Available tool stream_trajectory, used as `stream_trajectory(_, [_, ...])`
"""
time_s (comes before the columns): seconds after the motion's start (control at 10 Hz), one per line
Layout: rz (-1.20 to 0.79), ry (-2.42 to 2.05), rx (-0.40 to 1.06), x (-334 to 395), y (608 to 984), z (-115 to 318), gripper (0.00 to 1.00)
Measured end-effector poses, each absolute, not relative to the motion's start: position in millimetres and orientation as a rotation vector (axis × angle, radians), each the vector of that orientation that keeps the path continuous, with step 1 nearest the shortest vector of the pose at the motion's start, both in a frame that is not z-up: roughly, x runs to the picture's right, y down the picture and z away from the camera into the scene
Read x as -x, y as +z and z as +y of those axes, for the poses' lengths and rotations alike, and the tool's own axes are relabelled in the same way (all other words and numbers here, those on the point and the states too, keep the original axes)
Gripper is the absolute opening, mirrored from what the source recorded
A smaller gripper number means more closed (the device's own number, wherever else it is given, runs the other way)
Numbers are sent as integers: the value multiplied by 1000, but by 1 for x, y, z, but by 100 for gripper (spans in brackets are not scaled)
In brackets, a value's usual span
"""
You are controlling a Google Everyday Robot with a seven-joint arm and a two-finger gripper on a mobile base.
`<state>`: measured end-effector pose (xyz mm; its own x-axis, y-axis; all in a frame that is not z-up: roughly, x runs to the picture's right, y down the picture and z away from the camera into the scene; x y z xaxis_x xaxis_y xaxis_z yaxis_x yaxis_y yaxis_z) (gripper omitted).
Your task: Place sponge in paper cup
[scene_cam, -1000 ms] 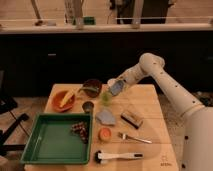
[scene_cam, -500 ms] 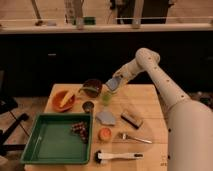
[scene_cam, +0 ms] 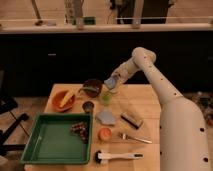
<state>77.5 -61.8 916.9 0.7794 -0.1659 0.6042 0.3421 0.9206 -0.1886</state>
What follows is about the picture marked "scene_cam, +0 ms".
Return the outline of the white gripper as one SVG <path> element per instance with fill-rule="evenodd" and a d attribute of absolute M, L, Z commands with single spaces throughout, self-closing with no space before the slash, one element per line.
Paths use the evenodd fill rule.
<path fill-rule="evenodd" d="M 116 85 L 124 84 L 130 77 L 127 68 L 120 65 L 117 69 L 113 71 L 111 76 L 115 79 Z"/>

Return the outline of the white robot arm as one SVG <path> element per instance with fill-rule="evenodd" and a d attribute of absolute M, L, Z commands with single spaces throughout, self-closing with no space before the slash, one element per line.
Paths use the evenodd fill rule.
<path fill-rule="evenodd" d="M 185 98 L 154 66 L 156 54 L 142 47 L 116 68 L 119 88 L 142 70 L 157 94 L 160 106 L 160 171 L 211 171 L 205 121 L 200 108 Z"/>

